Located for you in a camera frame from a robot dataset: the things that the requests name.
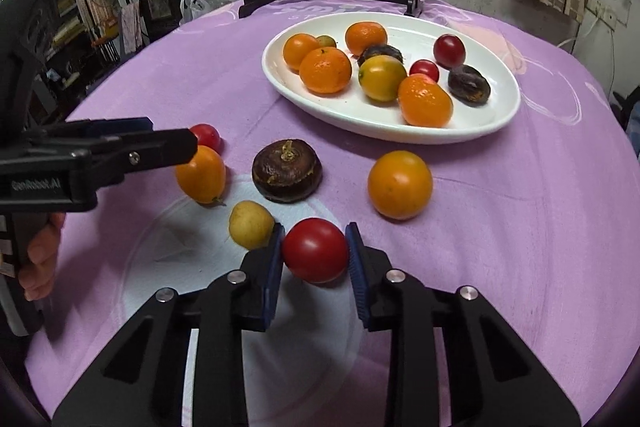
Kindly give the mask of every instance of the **wall socket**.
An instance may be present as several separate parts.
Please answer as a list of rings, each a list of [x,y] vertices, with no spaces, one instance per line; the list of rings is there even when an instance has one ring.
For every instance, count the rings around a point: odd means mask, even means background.
[[[608,6],[601,0],[587,0],[586,9],[603,21],[613,31],[616,30],[618,14],[611,6]]]

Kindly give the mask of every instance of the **metal screw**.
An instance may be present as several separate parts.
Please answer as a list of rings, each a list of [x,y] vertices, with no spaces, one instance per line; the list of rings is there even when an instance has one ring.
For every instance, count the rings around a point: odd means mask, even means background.
[[[129,153],[129,163],[131,165],[138,165],[140,163],[140,154],[133,151]]]
[[[159,302],[169,302],[175,297],[175,291],[171,288],[160,288],[156,292],[156,300]]]
[[[229,275],[226,276],[226,280],[231,284],[239,284],[246,281],[246,273],[242,270],[233,270],[233,272],[229,272]]]
[[[406,274],[402,270],[389,270],[386,272],[386,280],[393,283],[402,282],[406,279]]]
[[[462,286],[460,288],[460,296],[468,301],[474,301],[478,298],[478,290],[473,286]]]

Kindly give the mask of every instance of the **white cable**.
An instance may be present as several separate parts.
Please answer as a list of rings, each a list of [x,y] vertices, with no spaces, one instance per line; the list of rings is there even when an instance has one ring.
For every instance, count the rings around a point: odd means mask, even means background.
[[[571,39],[567,39],[567,40],[565,40],[565,41],[563,41],[563,42],[560,42],[560,44],[558,44],[558,45],[556,46],[556,48],[562,48],[562,46],[564,46],[565,44],[568,44],[569,42],[573,42],[573,41],[576,41],[576,45],[577,45],[577,41],[578,41],[578,40],[587,38],[587,36],[588,36],[588,35],[593,31],[593,29],[596,27],[596,24],[598,23],[598,21],[599,21],[599,20],[600,20],[600,19],[598,19],[598,18],[596,17],[596,19],[593,21],[593,24],[591,25],[591,27],[587,30],[587,32],[586,32],[583,36],[581,36],[581,37],[573,37],[573,38],[571,38]]]

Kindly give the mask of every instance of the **plate rim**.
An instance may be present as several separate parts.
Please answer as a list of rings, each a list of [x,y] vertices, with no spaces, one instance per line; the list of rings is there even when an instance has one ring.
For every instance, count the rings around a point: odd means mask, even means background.
[[[282,84],[281,82],[279,82],[269,71],[268,67],[267,67],[267,54],[268,51],[271,49],[271,47],[273,46],[274,42],[276,40],[278,40],[281,36],[283,36],[285,33],[289,32],[291,29],[303,25],[309,21],[312,20],[318,20],[318,19],[327,19],[327,18],[334,18],[337,16],[344,16],[344,15],[352,15],[352,14],[376,14],[376,15],[383,15],[383,16],[389,16],[392,18],[405,18],[405,17],[409,17],[408,15],[402,15],[402,14],[397,14],[397,13],[387,13],[387,12],[375,12],[375,11],[357,11],[357,12],[341,12],[341,13],[329,13],[326,15],[319,15],[318,17],[313,17],[312,19],[306,19],[304,21],[300,21],[297,22],[296,24],[293,24],[285,29],[283,29],[281,32],[279,32],[276,36],[274,36],[269,43],[265,46],[263,52],[262,52],[262,60],[261,60],[261,64],[262,64],[262,72],[265,74],[265,76],[267,77],[268,81],[270,82],[270,84],[287,100],[289,100],[290,102],[296,104],[298,107],[306,107],[309,110],[313,110],[313,111],[317,111],[320,113],[325,113],[327,115],[330,115],[331,117],[337,119],[337,120],[342,120],[345,121],[347,123],[353,124],[355,126],[366,126],[369,128],[374,128],[377,131],[380,132],[394,132],[394,133],[398,133],[401,132],[403,134],[408,134],[409,136],[412,137],[425,137],[425,138],[429,138],[429,137],[438,137],[438,138],[446,138],[446,139],[460,139],[460,138],[466,138],[468,140],[471,139],[475,139],[475,138],[479,138],[482,136],[486,136],[488,134],[492,134],[494,132],[497,132],[498,130],[502,129],[503,127],[507,126],[512,120],[513,118],[516,116],[516,114],[518,113],[518,111],[520,110],[520,105],[522,103],[522,93],[521,93],[521,89],[520,89],[520,84],[518,83],[517,79],[515,78],[515,75],[513,74],[513,72],[507,67],[507,65],[498,57],[498,55],[496,55],[494,52],[492,52],[489,48],[487,48],[484,44],[482,44],[481,42],[478,42],[477,40],[475,40],[472,37],[469,37],[468,35],[465,35],[464,33],[457,31],[453,28],[450,28],[448,26],[444,26],[442,24],[438,24],[435,22],[432,22],[430,20],[426,20],[426,19],[420,19],[418,17],[412,17],[414,20],[417,21],[421,21],[423,23],[429,23],[431,25],[434,26],[438,26],[439,28],[442,28],[445,30],[446,33],[449,33],[451,35],[456,35],[460,38],[463,39],[469,39],[473,42],[475,42],[475,44],[479,45],[481,48],[483,48],[487,53],[489,53],[490,55],[492,55],[493,57],[495,57],[496,60],[498,60],[501,65],[505,68],[505,70],[508,72],[511,80],[513,81],[515,87],[516,87],[516,103],[514,105],[514,107],[511,109],[511,111],[509,113],[507,113],[507,115],[503,118],[501,118],[500,120],[494,121],[492,123],[486,124],[484,126],[480,126],[477,127],[475,129],[447,129],[447,128],[436,128],[436,127],[418,127],[418,126],[413,126],[413,125],[407,125],[406,128],[400,128],[400,126],[398,124],[390,124],[390,123],[381,123],[381,122],[374,122],[374,121],[367,121],[367,122],[363,122],[361,119],[358,118],[354,118],[350,115],[344,114],[344,113],[340,113],[338,111],[336,111],[335,109],[329,108],[329,107],[324,107],[322,105],[320,105],[318,102],[315,102],[314,100],[309,100],[308,98],[305,98],[304,96],[300,96],[298,93],[294,92],[293,90],[289,89],[288,87],[284,86],[284,84]]]

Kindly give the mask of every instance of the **yellow potato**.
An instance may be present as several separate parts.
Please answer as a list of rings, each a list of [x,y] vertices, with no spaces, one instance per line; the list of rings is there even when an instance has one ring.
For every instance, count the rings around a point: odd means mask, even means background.
[[[265,247],[275,220],[269,211],[255,201],[240,201],[229,216],[229,235],[247,250]]]

